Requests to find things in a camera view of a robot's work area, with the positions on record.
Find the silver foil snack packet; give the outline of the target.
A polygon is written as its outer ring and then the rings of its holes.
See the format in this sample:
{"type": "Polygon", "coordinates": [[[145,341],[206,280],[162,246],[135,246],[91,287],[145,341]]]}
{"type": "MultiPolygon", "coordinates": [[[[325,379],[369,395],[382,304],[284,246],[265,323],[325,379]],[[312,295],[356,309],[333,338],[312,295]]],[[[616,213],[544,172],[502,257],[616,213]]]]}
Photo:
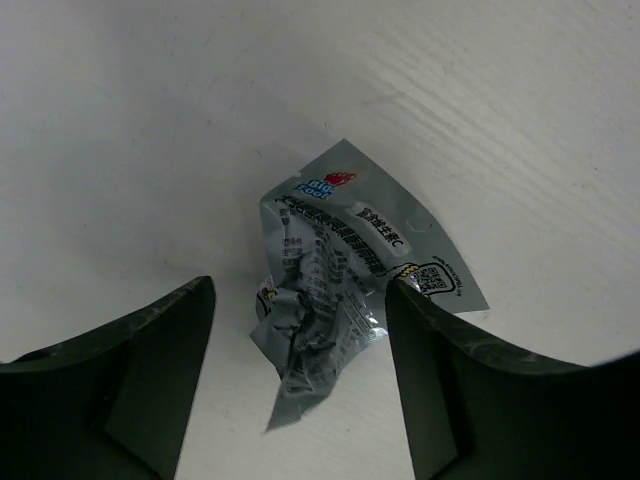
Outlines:
{"type": "Polygon", "coordinates": [[[452,313],[488,306],[434,216],[348,141],[265,194],[259,210],[268,275],[251,337],[280,378],[269,430],[316,408],[385,337],[389,282],[452,313]]]}

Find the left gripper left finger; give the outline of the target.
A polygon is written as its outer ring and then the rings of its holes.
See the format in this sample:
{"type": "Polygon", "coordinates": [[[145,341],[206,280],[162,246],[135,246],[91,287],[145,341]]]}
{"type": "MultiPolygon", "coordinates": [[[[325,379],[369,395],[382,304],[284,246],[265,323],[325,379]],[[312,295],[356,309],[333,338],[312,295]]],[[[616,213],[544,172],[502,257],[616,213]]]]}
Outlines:
{"type": "Polygon", "coordinates": [[[207,351],[208,276],[1,366],[4,479],[172,479],[207,351]]]}

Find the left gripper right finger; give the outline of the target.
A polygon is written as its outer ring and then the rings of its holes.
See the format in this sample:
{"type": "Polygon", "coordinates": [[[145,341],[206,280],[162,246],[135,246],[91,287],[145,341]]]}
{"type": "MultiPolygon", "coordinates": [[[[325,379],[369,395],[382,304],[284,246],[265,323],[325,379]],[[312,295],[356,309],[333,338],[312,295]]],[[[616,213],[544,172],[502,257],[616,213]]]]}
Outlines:
{"type": "Polygon", "coordinates": [[[443,310],[401,281],[385,310],[418,479],[635,479],[639,356],[556,360],[443,310]]]}

